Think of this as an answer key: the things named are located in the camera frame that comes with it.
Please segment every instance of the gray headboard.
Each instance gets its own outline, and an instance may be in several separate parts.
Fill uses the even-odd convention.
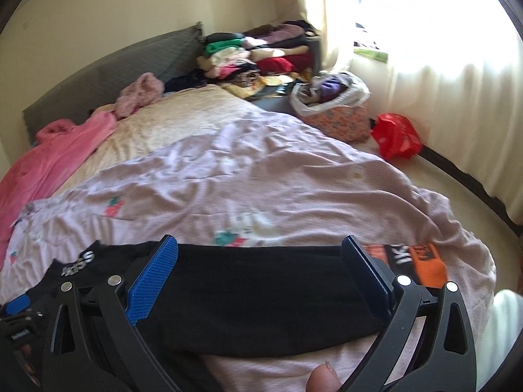
[[[91,63],[24,110],[30,142],[49,122],[68,118],[77,125],[83,123],[90,110],[114,103],[122,88],[145,72],[153,72],[164,82],[190,72],[202,51],[202,25],[198,22],[132,44]]]

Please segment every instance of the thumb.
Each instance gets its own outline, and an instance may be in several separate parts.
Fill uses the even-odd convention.
[[[342,383],[328,361],[312,370],[305,392],[336,392]]]

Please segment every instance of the white curtain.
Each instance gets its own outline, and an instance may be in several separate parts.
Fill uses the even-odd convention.
[[[354,55],[358,0],[298,0],[300,16],[321,31],[322,68],[343,70]]]
[[[359,8],[358,21],[389,51],[387,65],[351,63],[373,93],[371,114],[409,117],[427,146],[523,225],[523,43],[498,0],[363,0]]]

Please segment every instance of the red cloth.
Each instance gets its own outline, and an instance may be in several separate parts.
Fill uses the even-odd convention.
[[[262,75],[268,73],[286,74],[288,72],[303,72],[307,68],[312,68],[314,59],[312,53],[308,52],[291,56],[270,57],[260,60],[257,64]]]
[[[18,159],[0,182],[0,269],[23,207],[50,197],[116,129],[111,112],[93,115],[82,125],[52,122],[36,134],[38,146]]]

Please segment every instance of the pile of clothes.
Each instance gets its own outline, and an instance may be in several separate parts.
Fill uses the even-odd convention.
[[[265,86],[277,87],[312,75],[314,55],[307,38],[316,36],[303,20],[278,26],[263,25],[244,33],[208,35],[198,68],[165,83],[165,92],[215,83],[242,98],[251,99]]]
[[[321,75],[312,78],[310,84],[301,86],[296,97],[307,106],[315,106],[335,99],[351,85],[352,78],[347,72]]]

